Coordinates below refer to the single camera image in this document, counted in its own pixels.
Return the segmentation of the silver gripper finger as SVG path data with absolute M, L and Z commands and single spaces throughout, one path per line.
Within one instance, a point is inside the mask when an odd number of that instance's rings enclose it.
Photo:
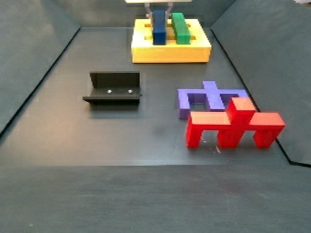
M 170 15 L 173 7 L 174 7 L 174 3 L 169 2 L 169 8 L 167 8 L 167 11 L 166 11 L 167 15 Z

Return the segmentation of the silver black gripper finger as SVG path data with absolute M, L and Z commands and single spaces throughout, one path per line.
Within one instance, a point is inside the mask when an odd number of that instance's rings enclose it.
M 146 17 L 153 19 L 153 10 L 151 10 L 151 3 L 145 3 L 145 9 L 146 9 Z

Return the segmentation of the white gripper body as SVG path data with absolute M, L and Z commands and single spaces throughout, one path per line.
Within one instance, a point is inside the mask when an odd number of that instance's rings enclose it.
M 127 4 L 147 4 L 147 3 L 189 3 L 193 0 L 125 0 Z

